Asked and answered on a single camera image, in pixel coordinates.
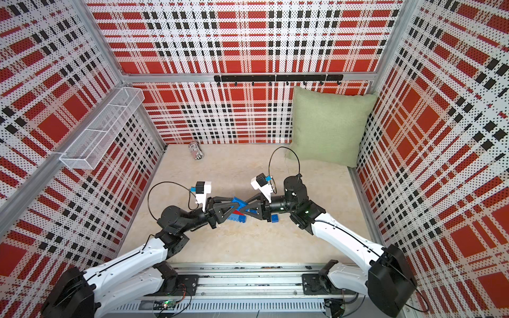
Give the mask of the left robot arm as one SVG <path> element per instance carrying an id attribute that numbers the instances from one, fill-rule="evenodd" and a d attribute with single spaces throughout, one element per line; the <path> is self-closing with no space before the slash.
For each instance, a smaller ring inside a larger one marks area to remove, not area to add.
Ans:
<path id="1" fill-rule="evenodd" d="M 159 291 L 176 277 L 167 260 L 189 241 L 186 233 L 228 219 L 239 204 L 231 198 L 210 197 L 205 206 L 184 211 L 165 208 L 157 223 L 161 230 L 140 247 L 104 264 L 70 268 L 59 278 L 41 308 L 43 317 L 103 317 L 119 306 Z"/>

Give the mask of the metal can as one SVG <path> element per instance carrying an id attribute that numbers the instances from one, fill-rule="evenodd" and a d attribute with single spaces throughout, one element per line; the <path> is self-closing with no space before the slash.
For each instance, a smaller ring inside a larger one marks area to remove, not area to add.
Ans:
<path id="1" fill-rule="evenodd" d="M 188 149 L 194 160 L 201 160 L 204 157 L 203 152 L 201 151 L 200 144 L 197 141 L 192 141 L 188 145 Z"/>

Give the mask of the light blue long lego brick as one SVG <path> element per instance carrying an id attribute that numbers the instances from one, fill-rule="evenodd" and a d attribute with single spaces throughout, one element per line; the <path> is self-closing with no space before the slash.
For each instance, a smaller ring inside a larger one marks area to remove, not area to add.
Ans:
<path id="1" fill-rule="evenodd" d="M 232 214 L 228 217 L 229 221 L 235 221 L 238 223 L 246 223 L 247 217 L 245 215 Z"/>

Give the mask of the green circuit board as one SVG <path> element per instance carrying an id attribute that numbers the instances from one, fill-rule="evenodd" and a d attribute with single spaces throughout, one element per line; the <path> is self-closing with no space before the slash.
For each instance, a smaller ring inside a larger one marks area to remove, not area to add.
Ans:
<path id="1" fill-rule="evenodd" d="M 165 311 L 165 310 L 173 310 L 175 308 L 176 302 L 173 299 L 168 299 L 164 301 L 155 301 L 153 303 L 154 311 Z"/>

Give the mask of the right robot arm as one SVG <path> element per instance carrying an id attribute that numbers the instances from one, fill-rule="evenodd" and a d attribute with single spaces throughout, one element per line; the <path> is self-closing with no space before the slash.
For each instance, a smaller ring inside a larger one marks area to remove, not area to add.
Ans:
<path id="1" fill-rule="evenodd" d="M 251 185 L 260 193 L 247 201 L 238 200 L 240 213 L 266 221 L 277 213 L 287 213 L 299 229 L 328 242 L 355 263 L 347 266 L 330 260 L 309 284 L 307 293 L 349 290 L 368 296 L 385 315 L 399 315 L 416 292 L 417 282 L 398 247 L 384 247 L 340 224 L 308 197 L 300 174 L 285 179 L 281 196 L 274 193 L 271 178 L 264 174 L 253 178 Z"/>

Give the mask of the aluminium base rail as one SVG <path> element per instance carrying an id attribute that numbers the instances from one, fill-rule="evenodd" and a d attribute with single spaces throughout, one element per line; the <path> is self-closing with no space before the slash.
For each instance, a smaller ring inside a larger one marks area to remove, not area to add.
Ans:
<path id="1" fill-rule="evenodd" d="M 324 313 L 352 317 L 366 295 L 305 295 L 302 274 L 319 274 L 326 264 L 175 264 L 178 275 L 198 275 L 196 295 L 136 298 L 103 317 L 183 317 L 193 313 Z M 173 310 L 154 311 L 155 301 L 173 299 Z"/>

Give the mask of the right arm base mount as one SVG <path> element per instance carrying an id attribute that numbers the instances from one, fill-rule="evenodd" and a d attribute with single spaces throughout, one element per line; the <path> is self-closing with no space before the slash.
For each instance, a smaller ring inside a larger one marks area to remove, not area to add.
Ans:
<path id="1" fill-rule="evenodd" d="M 338 289 L 319 274 L 302 274 L 302 288 L 305 295 L 355 295 L 356 292 Z"/>

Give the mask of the black hook rail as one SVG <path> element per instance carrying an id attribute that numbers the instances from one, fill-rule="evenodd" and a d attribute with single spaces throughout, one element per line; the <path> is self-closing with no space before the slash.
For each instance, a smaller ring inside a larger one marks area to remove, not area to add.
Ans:
<path id="1" fill-rule="evenodd" d="M 216 83 L 239 82 L 341 82 L 343 74 L 312 74 L 312 75 L 217 75 L 213 79 Z"/>

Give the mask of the green pillow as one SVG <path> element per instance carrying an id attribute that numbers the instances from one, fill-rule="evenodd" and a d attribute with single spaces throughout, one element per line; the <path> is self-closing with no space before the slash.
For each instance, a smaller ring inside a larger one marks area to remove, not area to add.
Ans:
<path id="1" fill-rule="evenodd" d="M 288 157 L 355 168 L 377 95 L 338 95 L 294 89 Z"/>

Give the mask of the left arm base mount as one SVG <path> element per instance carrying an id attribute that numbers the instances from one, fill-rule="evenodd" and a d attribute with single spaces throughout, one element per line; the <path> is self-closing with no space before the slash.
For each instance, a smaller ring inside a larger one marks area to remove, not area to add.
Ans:
<path id="1" fill-rule="evenodd" d="M 148 296 L 195 296 L 199 278 L 198 275 L 178 275 L 166 279 L 158 291 Z"/>

